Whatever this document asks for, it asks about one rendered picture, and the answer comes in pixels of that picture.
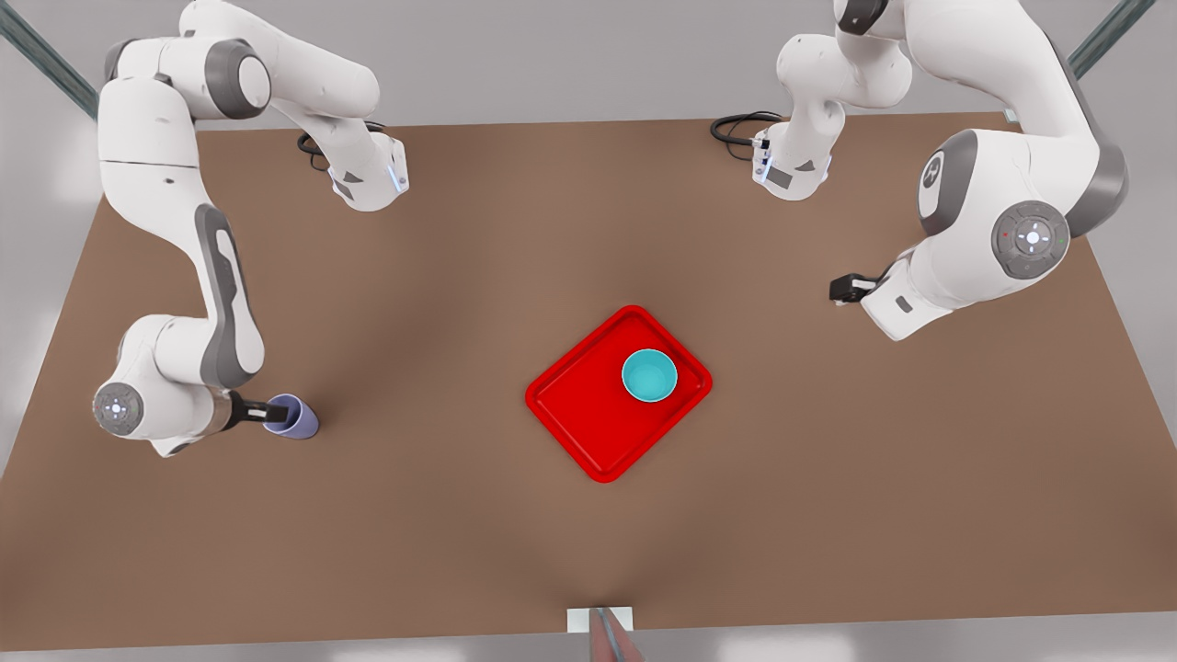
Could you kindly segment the purple cup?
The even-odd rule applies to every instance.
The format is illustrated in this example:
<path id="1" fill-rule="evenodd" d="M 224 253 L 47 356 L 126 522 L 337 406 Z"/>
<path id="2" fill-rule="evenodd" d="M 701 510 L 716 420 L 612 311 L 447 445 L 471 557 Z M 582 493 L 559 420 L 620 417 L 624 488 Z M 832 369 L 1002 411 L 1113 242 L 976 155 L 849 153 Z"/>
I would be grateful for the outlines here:
<path id="1" fill-rule="evenodd" d="M 278 393 L 268 400 L 264 428 L 284 439 L 310 439 L 319 430 L 319 419 L 294 393 Z"/>

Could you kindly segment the teal bowl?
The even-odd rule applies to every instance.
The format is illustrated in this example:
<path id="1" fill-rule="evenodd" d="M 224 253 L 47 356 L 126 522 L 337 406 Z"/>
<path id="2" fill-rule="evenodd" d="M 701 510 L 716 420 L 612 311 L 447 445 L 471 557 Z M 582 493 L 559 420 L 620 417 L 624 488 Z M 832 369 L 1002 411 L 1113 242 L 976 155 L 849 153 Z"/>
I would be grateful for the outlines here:
<path id="1" fill-rule="evenodd" d="M 658 403 L 677 388 L 680 372 L 669 355 L 654 347 L 632 352 L 621 365 L 623 389 L 636 400 Z"/>

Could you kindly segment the red tray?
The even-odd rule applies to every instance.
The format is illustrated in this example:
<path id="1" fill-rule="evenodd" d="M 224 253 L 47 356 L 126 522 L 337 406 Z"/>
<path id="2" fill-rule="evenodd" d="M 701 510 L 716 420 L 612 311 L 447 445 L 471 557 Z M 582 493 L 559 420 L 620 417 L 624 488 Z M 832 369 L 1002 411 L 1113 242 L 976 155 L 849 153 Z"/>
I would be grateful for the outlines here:
<path id="1" fill-rule="evenodd" d="M 623 360 L 654 347 L 680 377 L 669 398 L 636 400 L 623 389 Z M 638 305 L 623 306 L 527 386 L 526 406 L 593 481 L 621 478 L 712 390 L 712 376 L 687 347 Z"/>

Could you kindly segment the silver frame post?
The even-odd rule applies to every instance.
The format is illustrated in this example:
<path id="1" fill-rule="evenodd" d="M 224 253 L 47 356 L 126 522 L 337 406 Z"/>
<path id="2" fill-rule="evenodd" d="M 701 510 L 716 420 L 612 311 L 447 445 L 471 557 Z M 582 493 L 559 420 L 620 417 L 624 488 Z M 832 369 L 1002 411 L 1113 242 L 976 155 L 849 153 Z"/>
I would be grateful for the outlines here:
<path id="1" fill-rule="evenodd" d="M 588 662 L 646 662 L 612 609 L 588 609 Z"/>
<path id="2" fill-rule="evenodd" d="M 1113 8 L 1093 27 L 1080 46 L 1068 57 L 1068 66 L 1077 79 L 1092 69 L 1157 0 L 1117 0 Z"/>
<path id="3" fill-rule="evenodd" d="M 0 0 L 0 37 L 41 71 L 78 108 L 97 120 L 97 90 L 7 0 Z"/>

